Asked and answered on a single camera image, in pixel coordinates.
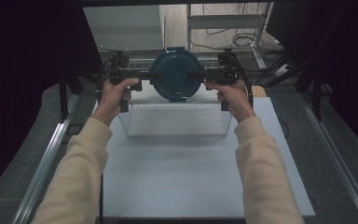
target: black handle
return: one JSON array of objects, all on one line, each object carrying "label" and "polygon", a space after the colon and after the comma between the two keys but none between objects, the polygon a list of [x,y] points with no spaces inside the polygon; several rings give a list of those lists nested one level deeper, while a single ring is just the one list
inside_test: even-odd
[{"label": "black handle", "polygon": [[220,110],[228,111],[228,101],[227,100],[222,101],[222,103],[220,104]]},{"label": "black handle", "polygon": [[127,113],[129,112],[129,102],[126,100],[120,100],[120,113]]}]

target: blue lid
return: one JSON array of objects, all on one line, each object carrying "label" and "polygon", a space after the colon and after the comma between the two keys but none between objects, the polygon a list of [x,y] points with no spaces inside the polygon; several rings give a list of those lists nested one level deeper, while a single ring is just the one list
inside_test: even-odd
[{"label": "blue lid", "polygon": [[185,102],[200,88],[202,80],[190,77],[188,72],[202,71],[199,60],[185,48],[167,48],[154,61],[150,71],[159,71],[162,79],[153,81],[158,94],[173,102]]}]

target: beige sleeve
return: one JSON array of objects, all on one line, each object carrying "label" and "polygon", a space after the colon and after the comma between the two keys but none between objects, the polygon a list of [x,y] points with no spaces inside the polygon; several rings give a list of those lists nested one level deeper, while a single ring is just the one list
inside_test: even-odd
[{"label": "beige sleeve", "polygon": [[71,138],[33,223],[95,222],[111,135],[106,125],[89,118],[80,134]]},{"label": "beige sleeve", "polygon": [[243,184],[248,224],[304,223],[298,211],[282,154],[259,118],[249,118],[235,129],[237,164]]}]

